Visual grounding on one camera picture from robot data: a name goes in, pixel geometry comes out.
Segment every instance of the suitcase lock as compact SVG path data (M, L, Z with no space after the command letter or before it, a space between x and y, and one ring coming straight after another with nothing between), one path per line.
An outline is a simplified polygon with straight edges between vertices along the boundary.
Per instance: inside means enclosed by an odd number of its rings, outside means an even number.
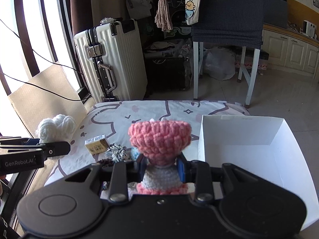
M87 48L87 53L89 57L98 57L103 55L103 50L101 45L95 45Z
M113 74L112 67L109 65L106 65L106 64L101 64L100 62L98 62L98 67L103 68L106 72L108 82L110 83L110 88L106 89L106 92L110 93L111 91L113 91L116 88L116 80L115 80L115 77Z

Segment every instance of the cabinet door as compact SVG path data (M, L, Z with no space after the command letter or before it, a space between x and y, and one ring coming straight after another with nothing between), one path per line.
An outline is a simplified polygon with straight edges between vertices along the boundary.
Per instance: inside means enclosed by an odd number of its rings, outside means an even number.
M307 52L306 52L306 60L303 67L304 71L310 72L310 73L315 72L318 54L319 54L319 48L308 44Z
M265 30L263 50L269 53L270 64L284 66L289 37Z
M306 50L308 43L290 38L288 41L287 57L285 66L298 70L303 70L306 58Z
M315 70L314 78L315 78L316 82L319 82L319 54L318 54L318 57L317 57L317 64L316 64L316 70Z

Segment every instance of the small cardboard box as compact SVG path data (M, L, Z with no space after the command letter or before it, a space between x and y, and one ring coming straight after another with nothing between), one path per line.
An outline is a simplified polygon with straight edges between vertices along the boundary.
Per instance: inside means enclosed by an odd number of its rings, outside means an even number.
M308 166L284 119L203 116L198 159L210 166L235 164L298 195L306 204L302 230L319 219L319 203Z
M110 147L110 143L104 134L85 140L84 144L92 155L103 153Z

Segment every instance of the chair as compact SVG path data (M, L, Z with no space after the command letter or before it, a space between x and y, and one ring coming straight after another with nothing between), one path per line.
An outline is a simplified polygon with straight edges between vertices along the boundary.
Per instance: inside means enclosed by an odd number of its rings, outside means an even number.
M248 83L245 107L253 93L262 45L263 0L201 0L198 23L193 25L194 99L198 98L198 76L203 63L204 42L242 47L238 82L244 73ZM251 76L245 68L246 47L254 48Z

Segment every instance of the white suitcase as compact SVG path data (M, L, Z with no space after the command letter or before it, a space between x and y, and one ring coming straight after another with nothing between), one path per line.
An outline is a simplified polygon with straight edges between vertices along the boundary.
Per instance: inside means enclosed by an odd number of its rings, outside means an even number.
M95 103L143 99L147 78L135 20L91 28L74 42Z

